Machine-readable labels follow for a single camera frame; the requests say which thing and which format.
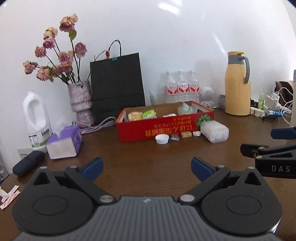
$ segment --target black paper bag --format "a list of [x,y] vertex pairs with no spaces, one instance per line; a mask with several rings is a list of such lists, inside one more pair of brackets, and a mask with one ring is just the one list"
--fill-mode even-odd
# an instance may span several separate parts
[[127,107],[145,106],[139,53],[90,63],[97,123]]

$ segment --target black case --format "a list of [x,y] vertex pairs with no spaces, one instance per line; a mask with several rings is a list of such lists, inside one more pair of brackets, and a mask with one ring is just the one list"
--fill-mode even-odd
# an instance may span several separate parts
[[91,62],[90,70],[97,123],[126,107],[145,106],[139,53]]
[[19,177],[23,177],[41,163],[44,160],[44,157],[45,154],[42,151],[32,151],[13,167],[12,172]]

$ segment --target red box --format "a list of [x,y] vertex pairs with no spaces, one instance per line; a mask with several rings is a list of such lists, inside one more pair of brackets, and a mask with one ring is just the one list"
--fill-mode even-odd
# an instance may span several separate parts
[[[182,102],[160,104],[155,106],[124,108],[116,120],[117,132],[121,142],[153,139],[158,134],[181,134],[183,131],[197,131],[196,122],[203,114],[214,119],[214,111],[195,101],[187,101],[188,105],[197,111],[196,114],[162,117],[171,113],[178,114]],[[128,121],[128,114],[134,111],[154,110],[157,118]]]

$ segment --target brown table surface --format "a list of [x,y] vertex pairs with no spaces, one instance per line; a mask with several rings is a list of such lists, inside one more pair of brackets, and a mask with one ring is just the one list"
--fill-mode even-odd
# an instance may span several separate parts
[[[212,144],[201,136],[167,145],[157,145],[155,140],[120,143],[116,128],[110,127],[84,135],[77,157],[57,161],[47,157],[41,166],[62,171],[70,165],[80,166],[100,156],[104,160],[104,171],[94,183],[116,198],[125,195],[173,196],[176,199],[199,183],[190,168],[194,156],[213,166],[223,164],[242,171],[255,165],[254,159],[241,155],[242,143],[277,146],[291,142],[270,137],[272,128],[288,127],[282,118],[278,123],[272,123],[255,116],[231,116],[224,110],[215,109],[215,120],[229,128],[227,141]],[[1,187],[10,191],[14,185],[19,185],[22,191],[33,173],[25,178],[11,174]],[[296,180],[268,177],[266,180],[283,207],[276,234],[286,241],[296,240]],[[19,233],[11,214],[14,202],[0,210],[0,241],[9,241]]]

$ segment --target green bottle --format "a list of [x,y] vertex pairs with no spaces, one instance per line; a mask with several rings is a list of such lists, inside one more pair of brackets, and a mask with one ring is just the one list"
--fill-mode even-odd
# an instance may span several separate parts
[[264,106],[264,98],[263,98],[263,91],[260,90],[259,100],[258,100],[258,109],[263,110]]

